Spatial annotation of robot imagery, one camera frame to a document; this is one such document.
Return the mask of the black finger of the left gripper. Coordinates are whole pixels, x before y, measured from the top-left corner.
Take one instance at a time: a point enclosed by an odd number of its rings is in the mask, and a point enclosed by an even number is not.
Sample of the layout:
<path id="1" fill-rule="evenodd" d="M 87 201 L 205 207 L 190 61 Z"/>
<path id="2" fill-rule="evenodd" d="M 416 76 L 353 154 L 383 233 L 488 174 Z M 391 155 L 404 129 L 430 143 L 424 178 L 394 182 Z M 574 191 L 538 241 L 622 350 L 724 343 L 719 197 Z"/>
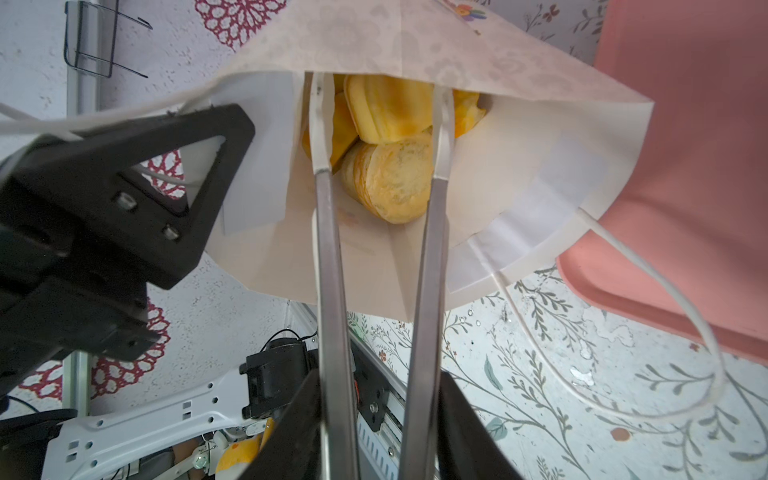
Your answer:
<path id="1" fill-rule="evenodd" d="M 116 246 L 147 282 L 172 288 L 197 266 L 255 136 L 254 124 L 230 104 L 124 121 L 79 136 L 72 142 L 43 136 L 21 154 L 12 180 L 78 218 L 90 236 Z M 211 139 L 221 143 L 188 206 L 134 169 Z"/>

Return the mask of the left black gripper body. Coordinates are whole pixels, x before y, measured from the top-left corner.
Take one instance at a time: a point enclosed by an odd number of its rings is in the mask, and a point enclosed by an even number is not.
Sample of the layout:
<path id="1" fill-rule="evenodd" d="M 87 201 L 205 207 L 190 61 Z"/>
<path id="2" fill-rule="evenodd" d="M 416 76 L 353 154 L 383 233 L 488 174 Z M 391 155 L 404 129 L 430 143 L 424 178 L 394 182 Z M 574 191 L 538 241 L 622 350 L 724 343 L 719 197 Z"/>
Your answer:
<path id="1" fill-rule="evenodd" d="M 159 340 L 147 282 L 63 209 L 1 186 L 1 393 L 74 351 L 133 361 Z"/>

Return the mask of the orange fake bread roll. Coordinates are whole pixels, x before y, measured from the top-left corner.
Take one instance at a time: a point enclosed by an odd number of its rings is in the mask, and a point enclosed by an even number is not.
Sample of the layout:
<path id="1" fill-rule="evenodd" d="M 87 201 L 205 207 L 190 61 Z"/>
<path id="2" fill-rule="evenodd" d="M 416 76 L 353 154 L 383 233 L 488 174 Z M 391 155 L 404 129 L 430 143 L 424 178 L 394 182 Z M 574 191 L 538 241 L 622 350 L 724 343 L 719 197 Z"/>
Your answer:
<path id="1" fill-rule="evenodd" d="M 333 115 L 331 171 L 336 174 L 347 151 L 358 141 L 359 135 L 354 125 L 344 93 L 345 74 L 334 74 L 335 108 Z"/>

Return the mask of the round fake bread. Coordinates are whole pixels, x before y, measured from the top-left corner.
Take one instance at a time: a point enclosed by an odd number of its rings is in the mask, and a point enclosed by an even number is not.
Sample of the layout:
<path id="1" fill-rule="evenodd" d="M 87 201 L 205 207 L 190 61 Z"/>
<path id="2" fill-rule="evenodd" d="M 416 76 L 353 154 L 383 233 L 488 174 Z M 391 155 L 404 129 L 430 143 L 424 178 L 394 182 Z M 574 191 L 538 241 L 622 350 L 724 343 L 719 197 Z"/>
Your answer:
<path id="1" fill-rule="evenodd" d="M 421 132 L 390 143 L 353 145 L 339 174 L 347 194 L 390 224 L 407 224 L 427 210 L 434 172 L 432 137 Z"/>

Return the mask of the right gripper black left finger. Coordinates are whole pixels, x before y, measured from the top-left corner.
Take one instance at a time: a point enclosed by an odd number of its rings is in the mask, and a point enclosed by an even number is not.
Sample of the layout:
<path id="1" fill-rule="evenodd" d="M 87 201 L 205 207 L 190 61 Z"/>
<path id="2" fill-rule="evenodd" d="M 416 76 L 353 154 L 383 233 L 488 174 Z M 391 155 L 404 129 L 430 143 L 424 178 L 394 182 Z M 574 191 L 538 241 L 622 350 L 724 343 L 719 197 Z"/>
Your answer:
<path id="1" fill-rule="evenodd" d="M 314 369 L 239 479 L 319 479 L 321 405 L 319 371 Z"/>

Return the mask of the white printed paper bag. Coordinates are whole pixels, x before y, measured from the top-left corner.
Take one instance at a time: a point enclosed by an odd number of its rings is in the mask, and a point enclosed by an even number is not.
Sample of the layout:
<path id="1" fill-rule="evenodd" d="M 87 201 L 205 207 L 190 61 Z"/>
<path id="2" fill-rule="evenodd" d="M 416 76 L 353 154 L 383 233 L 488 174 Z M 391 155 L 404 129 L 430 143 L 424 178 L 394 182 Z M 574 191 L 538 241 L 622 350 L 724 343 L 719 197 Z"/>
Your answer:
<path id="1" fill-rule="evenodd" d="M 11 389 L 62 349 L 132 360 L 156 339 L 144 326 L 146 287 L 172 286 L 200 257 L 226 190 L 255 145 L 239 103 L 188 114 L 176 106 L 208 86 L 134 108 L 36 120 L 3 107 L 5 135 L 44 135 L 1 165 L 1 387 Z M 446 199 L 454 141 L 453 94 L 432 86 L 431 138 L 374 154 L 366 176 L 385 200 L 426 210 L 406 423 L 424 428 L 465 406 L 439 366 L 447 239 Z M 182 215 L 141 189 L 133 166 L 214 137 L 217 149 L 196 201 Z"/>

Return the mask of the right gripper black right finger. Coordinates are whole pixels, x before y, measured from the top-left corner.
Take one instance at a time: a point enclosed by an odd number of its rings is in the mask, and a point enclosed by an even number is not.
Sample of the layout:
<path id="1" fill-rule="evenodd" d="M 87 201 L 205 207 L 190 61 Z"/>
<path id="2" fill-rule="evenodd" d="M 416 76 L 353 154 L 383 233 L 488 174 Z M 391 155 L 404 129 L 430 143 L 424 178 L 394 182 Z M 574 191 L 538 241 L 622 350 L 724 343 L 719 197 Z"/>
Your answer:
<path id="1" fill-rule="evenodd" d="M 440 375 L 437 430 L 441 479 L 523 479 L 447 371 Z"/>

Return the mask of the metal tongs with white tips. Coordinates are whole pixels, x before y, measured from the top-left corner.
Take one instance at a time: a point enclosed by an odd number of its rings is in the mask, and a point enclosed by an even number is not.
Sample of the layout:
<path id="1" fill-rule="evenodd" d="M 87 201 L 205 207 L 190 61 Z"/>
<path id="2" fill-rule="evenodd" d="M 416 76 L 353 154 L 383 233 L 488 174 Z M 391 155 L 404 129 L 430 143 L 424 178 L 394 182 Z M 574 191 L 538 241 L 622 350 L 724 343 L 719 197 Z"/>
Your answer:
<path id="1" fill-rule="evenodd" d="M 427 89 L 433 120 L 428 137 L 426 179 L 431 196 L 412 227 L 391 227 L 372 220 L 348 233 L 337 223 L 331 172 L 334 78 L 311 77 L 308 120 L 316 209 L 313 256 L 319 326 L 321 391 L 321 465 L 325 479 L 359 476 L 356 396 L 347 312 L 376 316 L 412 314 L 412 358 L 402 422 L 401 479 L 431 479 L 435 474 L 440 389 L 440 346 L 447 265 L 448 181 L 454 153 L 454 102 L 450 89 Z"/>

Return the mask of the yellow fluted fake cake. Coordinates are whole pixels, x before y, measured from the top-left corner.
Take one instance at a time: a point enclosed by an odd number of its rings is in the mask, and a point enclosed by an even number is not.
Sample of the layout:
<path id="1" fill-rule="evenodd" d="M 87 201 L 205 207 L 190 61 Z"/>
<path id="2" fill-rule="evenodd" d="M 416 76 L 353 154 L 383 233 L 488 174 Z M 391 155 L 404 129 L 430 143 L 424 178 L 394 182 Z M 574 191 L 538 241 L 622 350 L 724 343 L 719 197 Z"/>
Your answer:
<path id="1" fill-rule="evenodd" d="M 386 75 L 347 75 L 344 93 L 360 139 L 388 144 L 412 137 L 433 123 L 430 83 Z"/>

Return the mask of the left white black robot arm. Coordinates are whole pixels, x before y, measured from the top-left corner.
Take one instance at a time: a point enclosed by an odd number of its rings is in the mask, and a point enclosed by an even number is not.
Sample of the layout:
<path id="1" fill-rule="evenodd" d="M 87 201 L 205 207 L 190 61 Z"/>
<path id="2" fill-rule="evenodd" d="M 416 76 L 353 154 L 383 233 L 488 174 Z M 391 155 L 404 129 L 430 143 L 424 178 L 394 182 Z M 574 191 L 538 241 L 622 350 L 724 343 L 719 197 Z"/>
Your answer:
<path id="1" fill-rule="evenodd" d="M 44 138 L 1 169 L 1 390 L 84 350 L 134 360 L 156 345 L 146 288 L 177 284 L 202 254 L 255 128 L 237 105 L 129 121 L 72 143 Z M 133 479 L 187 440 L 168 469 L 233 479 L 317 479 L 318 354 L 272 337 L 234 369 L 98 416 L 33 412 L 1 424 L 5 479 Z"/>

